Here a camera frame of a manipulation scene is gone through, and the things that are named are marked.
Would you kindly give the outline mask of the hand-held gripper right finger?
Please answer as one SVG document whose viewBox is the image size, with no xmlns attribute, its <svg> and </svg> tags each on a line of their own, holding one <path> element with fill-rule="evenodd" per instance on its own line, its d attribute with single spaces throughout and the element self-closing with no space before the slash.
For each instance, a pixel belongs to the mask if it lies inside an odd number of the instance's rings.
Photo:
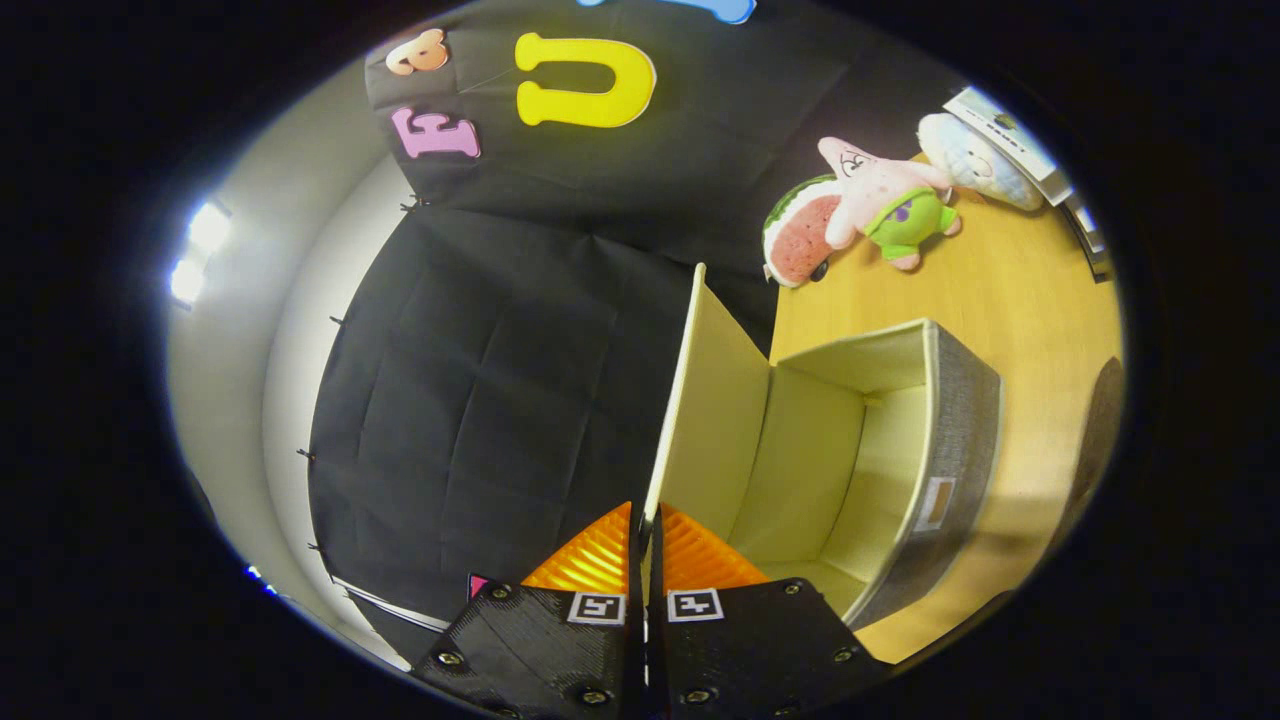
<svg viewBox="0 0 1280 720">
<path fill-rule="evenodd" d="M 809 719 L 890 675 L 804 577 L 769 579 L 668 503 L 652 527 L 648 680 L 659 719 Z"/>
</svg>

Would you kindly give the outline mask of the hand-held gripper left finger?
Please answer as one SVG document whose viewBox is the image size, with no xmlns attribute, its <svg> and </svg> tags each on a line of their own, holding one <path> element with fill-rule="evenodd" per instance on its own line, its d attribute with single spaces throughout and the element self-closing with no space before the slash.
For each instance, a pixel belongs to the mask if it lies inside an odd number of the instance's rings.
<svg viewBox="0 0 1280 720">
<path fill-rule="evenodd" d="M 634 537 L 632 505 L 623 502 L 521 582 L 476 585 L 412 676 L 485 717 L 627 717 L 643 696 Z"/>
</svg>

